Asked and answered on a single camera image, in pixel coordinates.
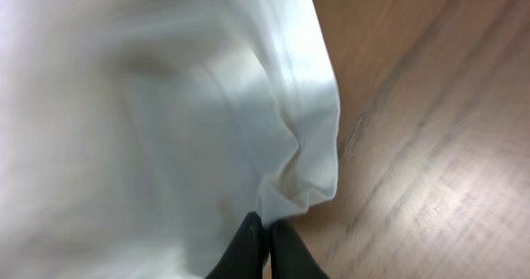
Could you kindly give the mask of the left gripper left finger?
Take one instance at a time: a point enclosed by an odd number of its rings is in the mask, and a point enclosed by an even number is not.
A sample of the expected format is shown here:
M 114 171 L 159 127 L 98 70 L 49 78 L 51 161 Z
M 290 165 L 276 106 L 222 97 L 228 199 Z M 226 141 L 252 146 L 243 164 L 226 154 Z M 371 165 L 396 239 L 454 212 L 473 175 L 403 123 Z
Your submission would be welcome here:
M 248 213 L 206 279 L 262 279 L 265 238 L 261 218 Z

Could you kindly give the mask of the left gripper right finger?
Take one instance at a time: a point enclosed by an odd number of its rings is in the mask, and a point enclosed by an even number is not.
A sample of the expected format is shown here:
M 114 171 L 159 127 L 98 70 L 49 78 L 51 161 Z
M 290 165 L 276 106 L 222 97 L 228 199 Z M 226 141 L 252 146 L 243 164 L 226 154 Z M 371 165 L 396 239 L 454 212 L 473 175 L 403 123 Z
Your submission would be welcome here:
M 285 219 L 269 228 L 272 279 L 329 279 Z

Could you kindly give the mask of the white t-shirt black logo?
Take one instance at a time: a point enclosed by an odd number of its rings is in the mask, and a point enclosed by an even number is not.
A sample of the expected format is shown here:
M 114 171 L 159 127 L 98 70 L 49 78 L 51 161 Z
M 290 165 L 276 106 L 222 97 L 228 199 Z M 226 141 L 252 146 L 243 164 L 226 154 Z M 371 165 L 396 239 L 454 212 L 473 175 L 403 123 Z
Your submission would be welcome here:
M 202 278 L 333 199 L 312 0 L 1 0 L 1 275 Z

